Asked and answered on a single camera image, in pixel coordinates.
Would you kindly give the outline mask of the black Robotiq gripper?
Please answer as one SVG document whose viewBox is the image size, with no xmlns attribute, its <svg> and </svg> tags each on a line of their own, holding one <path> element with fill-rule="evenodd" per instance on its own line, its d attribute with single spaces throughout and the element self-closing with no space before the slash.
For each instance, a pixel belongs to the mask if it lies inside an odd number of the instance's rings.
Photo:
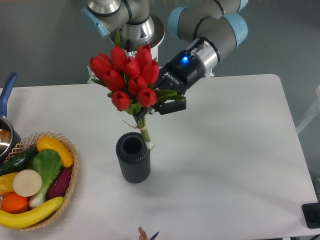
<svg viewBox="0 0 320 240">
<path fill-rule="evenodd" d="M 155 88 L 173 90 L 184 94 L 201 78 L 211 74 L 219 63 L 220 53 L 217 47 L 205 37 L 195 39 L 188 49 L 180 51 L 159 71 Z M 160 101 L 151 106 L 151 114 L 171 114 L 185 110 L 186 100 Z"/>
</svg>

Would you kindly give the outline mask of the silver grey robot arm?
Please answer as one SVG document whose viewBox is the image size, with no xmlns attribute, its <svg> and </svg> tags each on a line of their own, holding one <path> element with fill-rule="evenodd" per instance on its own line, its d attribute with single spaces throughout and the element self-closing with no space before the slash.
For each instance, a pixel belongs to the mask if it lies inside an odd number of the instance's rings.
<svg viewBox="0 0 320 240">
<path fill-rule="evenodd" d="M 148 0 L 89 0 L 82 9 L 87 24 L 99 36 L 112 41 L 132 56 L 150 44 L 158 55 L 165 32 L 188 42 L 188 47 L 160 69 L 155 87 L 180 95 L 201 78 L 213 76 L 213 68 L 247 37 L 248 26 L 239 15 L 245 0 L 204 0 L 196 7 L 175 8 L 167 25 L 150 11 Z"/>
</svg>

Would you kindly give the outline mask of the bare human hand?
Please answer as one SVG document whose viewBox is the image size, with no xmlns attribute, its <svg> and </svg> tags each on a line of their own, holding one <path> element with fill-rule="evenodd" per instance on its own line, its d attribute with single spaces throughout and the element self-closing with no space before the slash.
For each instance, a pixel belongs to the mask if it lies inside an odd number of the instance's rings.
<svg viewBox="0 0 320 240">
<path fill-rule="evenodd" d="M 138 228 L 138 231 L 139 231 L 139 237 L 138 237 L 139 240 L 149 240 L 146 232 L 143 230 L 141 226 Z"/>
</svg>

